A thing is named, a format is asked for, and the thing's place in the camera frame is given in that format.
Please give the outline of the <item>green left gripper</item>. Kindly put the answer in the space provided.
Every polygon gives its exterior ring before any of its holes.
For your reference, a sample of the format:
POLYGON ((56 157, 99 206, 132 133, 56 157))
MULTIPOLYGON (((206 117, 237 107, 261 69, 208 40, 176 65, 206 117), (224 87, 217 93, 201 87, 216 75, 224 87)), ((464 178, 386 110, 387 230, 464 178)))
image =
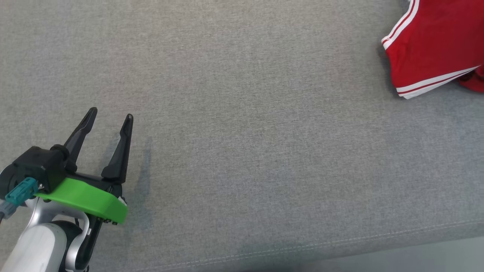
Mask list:
MULTIPOLYGON (((86 135, 93 127, 97 113, 97 107, 91 107, 64 143, 69 152, 66 167, 77 167, 80 150, 86 135)), ((126 182, 133 122, 133 115, 128 114, 119 132, 119 143, 109 164, 103 168, 101 177, 69 174, 66 171, 50 174, 47 181, 41 181, 44 188, 39 189, 35 196, 123 224, 128 207, 122 197, 122 185, 126 182)))

